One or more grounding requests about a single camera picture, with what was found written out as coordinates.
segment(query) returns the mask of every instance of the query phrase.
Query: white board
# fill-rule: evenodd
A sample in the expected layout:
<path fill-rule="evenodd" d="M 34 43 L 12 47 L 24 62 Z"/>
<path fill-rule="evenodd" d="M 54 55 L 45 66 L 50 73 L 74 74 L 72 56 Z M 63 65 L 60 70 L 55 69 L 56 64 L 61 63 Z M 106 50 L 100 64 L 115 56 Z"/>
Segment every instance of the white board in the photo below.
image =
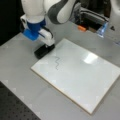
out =
<path fill-rule="evenodd" d="M 120 68 L 67 39 L 32 70 L 90 114 L 120 75 Z"/>

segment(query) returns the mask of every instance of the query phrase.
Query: black cable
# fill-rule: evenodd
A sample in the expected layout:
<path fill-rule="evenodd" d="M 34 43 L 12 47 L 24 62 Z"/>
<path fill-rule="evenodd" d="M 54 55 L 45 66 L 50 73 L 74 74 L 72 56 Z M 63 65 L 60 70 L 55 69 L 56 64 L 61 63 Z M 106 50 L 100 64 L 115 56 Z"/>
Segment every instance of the black cable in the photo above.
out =
<path fill-rule="evenodd" d="M 86 13 L 90 13 L 90 14 L 96 15 L 96 16 L 98 16 L 98 17 L 104 19 L 106 22 L 109 22 L 105 17 L 102 17 L 101 15 L 98 15 L 98 14 L 93 13 L 93 12 L 91 12 L 91 11 L 84 11 L 84 10 L 82 10 L 81 12 L 86 12 Z"/>

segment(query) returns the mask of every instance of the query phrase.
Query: white surface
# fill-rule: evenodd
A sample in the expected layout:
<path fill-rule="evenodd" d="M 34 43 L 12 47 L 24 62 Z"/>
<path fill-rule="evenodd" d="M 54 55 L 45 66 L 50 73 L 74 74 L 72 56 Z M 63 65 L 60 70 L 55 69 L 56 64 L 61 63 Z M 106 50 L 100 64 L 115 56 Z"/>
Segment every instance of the white surface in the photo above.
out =
<path fill-rule="evenodd" d="M 63 39 L 32 70 L 90 114 L 120 75 L 120 69 Z"/>

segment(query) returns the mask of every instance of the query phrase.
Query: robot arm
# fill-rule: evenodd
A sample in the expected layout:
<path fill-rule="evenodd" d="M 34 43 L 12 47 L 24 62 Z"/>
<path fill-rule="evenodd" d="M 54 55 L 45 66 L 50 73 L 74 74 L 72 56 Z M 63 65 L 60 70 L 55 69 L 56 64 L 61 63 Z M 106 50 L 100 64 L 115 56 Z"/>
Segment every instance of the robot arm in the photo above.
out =
<path fill-rule="evenodd" d="M 27 21 L 39 23 L 44 20 L 45 13 L 54 24 L 68 21 L 74 5 L 78 0 L 21 0 Z"/>
<path fill-rule="evenodd" d="M 44 46 L 35 51 L 37 58 L 42 58 L 55 47 L 55 40 L 46 28 L 45 15 L 54 24 L 69 20 L 74 5 L 78 0 L 21 0 L 25 15 L 21 17 L 23 34 L 30 40 L 41 40 Z"/>

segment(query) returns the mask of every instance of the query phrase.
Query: gray table surface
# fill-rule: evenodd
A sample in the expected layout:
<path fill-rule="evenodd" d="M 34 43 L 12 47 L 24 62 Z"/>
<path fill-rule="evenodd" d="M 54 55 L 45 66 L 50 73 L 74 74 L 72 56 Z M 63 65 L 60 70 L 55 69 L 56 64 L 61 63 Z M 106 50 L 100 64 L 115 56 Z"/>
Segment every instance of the gray table surface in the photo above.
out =
<path fill-rule="evenodd" d="M 120 67 L 120 46 L 92 32 L 80 32 L 71 22 L 49 24 L 56 43 L 67 38 Z M 120 79 L 113 85 L 94 114 L 89 115 L 42 78 L 31 71 L 38 60 L 32 42 L 22 34 L 0 47 L 0 81 L 42 120 L 118 120 L 120 119 Z"/>

